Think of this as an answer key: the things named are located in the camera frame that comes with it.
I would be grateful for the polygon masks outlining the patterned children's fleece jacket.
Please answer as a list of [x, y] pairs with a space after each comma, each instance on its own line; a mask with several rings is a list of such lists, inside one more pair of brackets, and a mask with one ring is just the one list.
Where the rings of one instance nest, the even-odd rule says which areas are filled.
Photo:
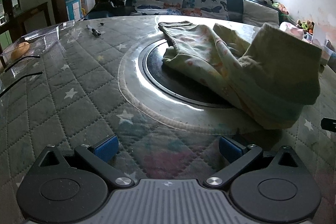
[[270, 24], [251, 42], [215, 24], [161, 22], [163, 63], [210, 88], [266, 129], [290, 128], [319, 94], [321, 49]]

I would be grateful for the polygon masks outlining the grey quilted star table cover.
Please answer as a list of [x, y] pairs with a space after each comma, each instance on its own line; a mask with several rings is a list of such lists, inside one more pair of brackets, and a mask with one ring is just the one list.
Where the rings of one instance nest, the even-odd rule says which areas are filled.
[[[315, 223], [335, 223], [335, 133], [321, 128], [335, 117], [335, 73], [323, 67], [321, 94], [282, 131], [261, 131], [237, 109], [186, 104], [155, 88], [139, 55], [160, 40], [159, 22], [179, 16], [127, 16], [77, 22], [31, 60], [31, 72], [1, 98], [1, 223], [20, 223], [16, 193], [45, 146], [71, 150], [109, 135], [119, 140], [111, 165], [128, 177], [204, 180], [225, 166], [223, 134], [265, 150], [290, 145], [314, 176], [322, 200]], [[101, 32], [95, 37], [87, 24]]]

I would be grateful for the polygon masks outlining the clear safety glasses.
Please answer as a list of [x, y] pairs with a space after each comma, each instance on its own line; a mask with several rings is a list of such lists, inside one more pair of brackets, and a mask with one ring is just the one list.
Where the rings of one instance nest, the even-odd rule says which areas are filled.
[[43, 74], [42, 71], [31, 72], [29, 65], [31, 60], [39, 60], [40, 56], [23, 56], [14, 61], [1, 73], [1, 97], [7, 94], [15, 85], [22, 80], [35, 79]]

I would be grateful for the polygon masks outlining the grey white cushion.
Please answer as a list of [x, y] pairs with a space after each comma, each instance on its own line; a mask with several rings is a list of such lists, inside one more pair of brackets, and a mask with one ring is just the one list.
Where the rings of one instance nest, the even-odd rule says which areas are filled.
[[264, 23], [279, 28], [278, 11], [264, 5], [249, 0], [243, 0], [243, 16], [244, 24], [261, 27]]

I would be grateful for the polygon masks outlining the black round table hotplate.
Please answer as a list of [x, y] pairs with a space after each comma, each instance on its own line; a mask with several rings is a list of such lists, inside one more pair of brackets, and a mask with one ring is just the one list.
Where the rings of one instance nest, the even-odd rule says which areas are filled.
[[162, 59], [168, 46], [165, 39], [157, 40], [139, 55], [141, 73], [155, 88], [183, 103], [220, 109], [233, 107], [210, 88], [165, 65]]

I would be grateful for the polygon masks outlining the clear plastic food tray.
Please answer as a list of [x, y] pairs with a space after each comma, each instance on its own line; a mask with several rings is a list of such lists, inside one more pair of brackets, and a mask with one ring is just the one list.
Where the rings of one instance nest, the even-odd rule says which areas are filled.
[[59, 41], [60, 31], [73, 27], [74, 25], [75, 21], [70, 20], [68, 22], [59, 23], [30, 32], [29, 34], [20, 37], [1, 53], [1, 64], [3, 68], [7, 68], [14, 62], [11, 60], [11, 51], [13, 51], [19, 43], [28, 42], [30, 44], [30, 49], [23, 56], [38, 56], [49, 50]]

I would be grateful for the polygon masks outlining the bread roll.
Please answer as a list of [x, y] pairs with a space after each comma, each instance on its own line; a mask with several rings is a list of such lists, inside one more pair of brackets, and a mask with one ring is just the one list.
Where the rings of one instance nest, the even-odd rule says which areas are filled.
[[11, 60], [15, 61], [20, 59], [29, 49], [30, 44], [28, 42], [19, 43], [17, 47], [11, 51]]

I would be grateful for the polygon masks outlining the black marker pen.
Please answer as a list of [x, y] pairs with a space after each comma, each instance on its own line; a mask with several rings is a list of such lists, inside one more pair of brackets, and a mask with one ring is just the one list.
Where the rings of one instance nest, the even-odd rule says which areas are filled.
[[87, 28], [88, 30], [90, 30], [90, 32], [95, 36], [95, 37], [99, 37], [101, 36], [101, 32], [99, 30], [97, 30], [96, 28], [93, 28], [92, 26], [90, 26], [89, 24], [87, 24]]

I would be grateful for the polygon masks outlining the butterfly print pillow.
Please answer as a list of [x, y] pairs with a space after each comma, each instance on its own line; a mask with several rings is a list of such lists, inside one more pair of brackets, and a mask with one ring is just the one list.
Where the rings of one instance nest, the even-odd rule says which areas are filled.
[[133, 0], [133, 15], [183, 15], [229, 20], [227, 0]]

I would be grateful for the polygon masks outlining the dark wooden shelf cabinet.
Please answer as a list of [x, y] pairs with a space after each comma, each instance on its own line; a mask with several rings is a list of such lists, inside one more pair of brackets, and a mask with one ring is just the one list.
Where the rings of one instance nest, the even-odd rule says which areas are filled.
[[50, 25], [47, 2], [23, 11], [20, 0], [1, 0], [1, 43], [10, 44], [22, 35]]

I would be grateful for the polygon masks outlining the blue white cabinet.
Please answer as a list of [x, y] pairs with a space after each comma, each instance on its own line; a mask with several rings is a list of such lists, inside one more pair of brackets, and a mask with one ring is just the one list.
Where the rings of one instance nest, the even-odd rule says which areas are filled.
[[81, 0], [65, 0], [69, 20], [79, 20], [83, 17]]

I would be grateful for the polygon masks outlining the black bag on sofa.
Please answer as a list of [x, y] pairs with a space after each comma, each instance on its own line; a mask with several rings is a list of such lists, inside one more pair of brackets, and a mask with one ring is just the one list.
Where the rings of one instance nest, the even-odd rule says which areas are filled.
[[136, 12], [133, 0], [99, 0], [85, 16], [85, 19], [129, 16], [132, 12]]

